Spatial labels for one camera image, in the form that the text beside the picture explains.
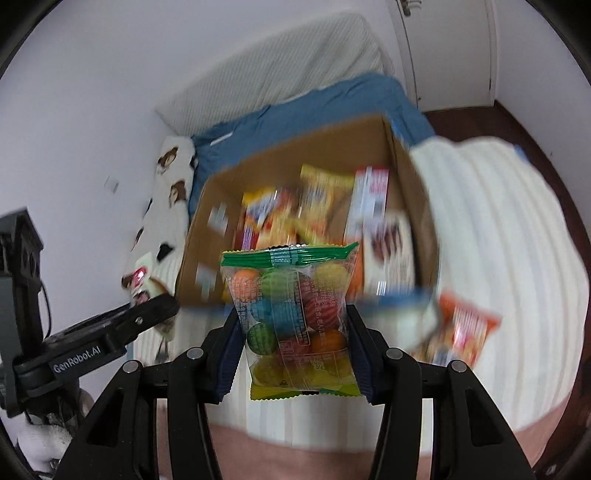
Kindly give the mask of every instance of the red snack package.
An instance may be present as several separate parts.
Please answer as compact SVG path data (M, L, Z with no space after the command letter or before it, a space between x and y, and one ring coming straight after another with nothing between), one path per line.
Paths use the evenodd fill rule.
M446 367L462 360L473 368L489 333L501 324L501 317L478 310L474 305L445 291L439 297L441 329L417 352L421 362Z
M235 248L253 250L295 243L296 233L287 220L295 202L294 196L286 189L268 188L245 193Z

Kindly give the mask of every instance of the blue bedsheet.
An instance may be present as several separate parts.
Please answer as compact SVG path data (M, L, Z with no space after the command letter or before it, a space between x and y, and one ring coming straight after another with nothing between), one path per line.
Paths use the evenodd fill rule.
M399 81L378 73L366 73L291 102L266 106L195 135L199 164L189 198L189 217L193 218L210 175L280 142L372 113L385 115L395 134L409 146L435 135L425 116L407 99Z

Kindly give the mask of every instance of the door frame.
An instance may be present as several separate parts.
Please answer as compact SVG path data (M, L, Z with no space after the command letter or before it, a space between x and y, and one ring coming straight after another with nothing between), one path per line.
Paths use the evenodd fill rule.
M413 54L410 51L408 34L404 24L404 17L400 0L384 0L390 13L390 19L394 26L400 56L402 58L402 69L406 80L406 93L411 103L418 107L417 82L414 74ZM497 29L496 29L496 8L495 0L483 0L486 7L486 17L488 19L488 31L490 38L491 52L491 89L489 91L489 103L493 105L496 99L496 84L498 71L498 49L497 49Z

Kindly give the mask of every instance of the open cardboard box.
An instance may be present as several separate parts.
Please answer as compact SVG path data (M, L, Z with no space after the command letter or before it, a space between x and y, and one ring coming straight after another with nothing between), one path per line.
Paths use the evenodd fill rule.
M433 288L439 274L439 247L423 182L388 121L372 116L318 130L253 155L211 176L187 237L176 295L182 306L222 302L219 261L232 250L242 195L264 187L298 187L303 164L354 175L368 166L388 167L387 210L404 210L413 230L417 285ZM349 212L342 202L329 223L330 242L341 244Z

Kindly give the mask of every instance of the wooden floor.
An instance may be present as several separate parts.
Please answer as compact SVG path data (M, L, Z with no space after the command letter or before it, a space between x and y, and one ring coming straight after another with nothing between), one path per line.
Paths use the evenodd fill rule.
M569 232L587 268L587 274L591 273L591 244L572 198L539 146L501 104L495 103L493 107L430 112L426 115L437 132L437 135L456 142L473 137L493 136L519 145L525 151L532 165L538 169L556 193L562 206ZM550 439L544 456L538 464L539 466L547 464L555 455L565 452L574 442L578 442L578 439L584 433L584 422L587 419L587 415L591 413L591 385L587 385L589 379L585 378L583 388L583 371L587 370L587 376L589 376L590 359L591 315L588 310L585 325L585 345L581 362L582 365L587 362L587 368L579 369L579 376L577 377L567 410L557 430Z

